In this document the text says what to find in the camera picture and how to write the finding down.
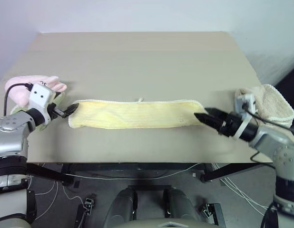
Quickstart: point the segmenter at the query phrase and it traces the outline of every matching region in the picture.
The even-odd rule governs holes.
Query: pink towel
[[[42,75],[32,75],[11,78],[4,86],[5,91],[7,91],[11,85],[17,83],[38,83],[45,85],[56,92],[63,92],[67,89],[67,86],[61,83],[57,76],[48,77]],[[25,107],[29,104],[29,93],[30,92],[26,89],[26,87],[20,85],[10,90],[9,97],[20,107]]]

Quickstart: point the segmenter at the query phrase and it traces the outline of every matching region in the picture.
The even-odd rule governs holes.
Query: white wall
[[[294,67],[294,0],[0,0],[0,78],[37,32],[219,30],[262,83]]]

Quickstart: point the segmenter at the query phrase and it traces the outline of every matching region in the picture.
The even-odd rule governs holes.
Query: table leg
[[[223,178],[231,174],[249,171],[261,166],[262,164],[259,163],[231,163],[215,171],[205,172],[205,174],[201,175],[200,180],[205,183],[207,181]]]
[[[74,180],[74,177],[72,176],[68,176],[64,173],[56,172],[32,163],[27,163],[27,173],[33,176],[60,181],[63,183],[63,185],[72,184]]]

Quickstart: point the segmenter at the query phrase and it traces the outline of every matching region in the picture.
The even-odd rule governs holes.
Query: yellow towel
[[[115,102],[80,100],[75,113],[69,116],[72,128],[83,126],[106,129],[169,128],[199,125],[194,112],[205,112],[194,100],[168,102]]]

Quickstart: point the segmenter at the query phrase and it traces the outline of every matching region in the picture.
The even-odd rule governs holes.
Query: table
[[[234,108],[234,92],[260,85],[225,32],[95,32],[40,34],[0,82],[56,75],[68,85],[62,108],[77,99],[170,101]],[[9,109],[13,102],[9,100]],[[28,162],[251,162],[247,143],[207,126],[170,129],[71,129],[56,119],[29,136]],[[263,155],[256,159],[271,160]]]

